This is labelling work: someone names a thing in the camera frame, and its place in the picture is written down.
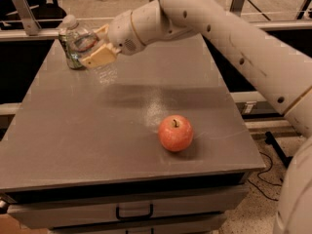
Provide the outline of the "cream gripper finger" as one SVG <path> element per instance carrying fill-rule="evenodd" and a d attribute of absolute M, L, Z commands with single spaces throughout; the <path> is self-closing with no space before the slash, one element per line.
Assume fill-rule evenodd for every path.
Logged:
<path fill-rule="evenodd" d="M 120 52 L 111 43 L 103 44 L 90 54 L 80 57 L 79 61 L 87 68 L 96 68 L 114 62 Z"/>
<path fill-rule="evenodd" d="M 108 29 L 109 29 L 109 25 L 105 24 L 102 27 L 96 29 L 95 34 L 97 35 L 99 39 L 108 41 Z"/>

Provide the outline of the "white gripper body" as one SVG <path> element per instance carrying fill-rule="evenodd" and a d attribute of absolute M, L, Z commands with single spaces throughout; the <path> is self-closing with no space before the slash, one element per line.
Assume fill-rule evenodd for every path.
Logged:
<path fill-rule="evenodd" d="M 131 56 L 145 49 L 132 22 L 132 11 L 117 16 L 108 28 L 108 39 L 123 55 Z"/>

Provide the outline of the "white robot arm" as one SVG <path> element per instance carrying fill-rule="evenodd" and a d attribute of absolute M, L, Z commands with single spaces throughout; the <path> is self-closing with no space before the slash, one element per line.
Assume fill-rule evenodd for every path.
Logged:
<path fill-rule="evenodd" d="M 156 41 L 202 34 L 302 134 L 287 169 L 273 234 L 312 234 L 312 59 L 223 10 L 215 0 L 154 0 L 97 30 L 82 63 L 98 67 Z"/>

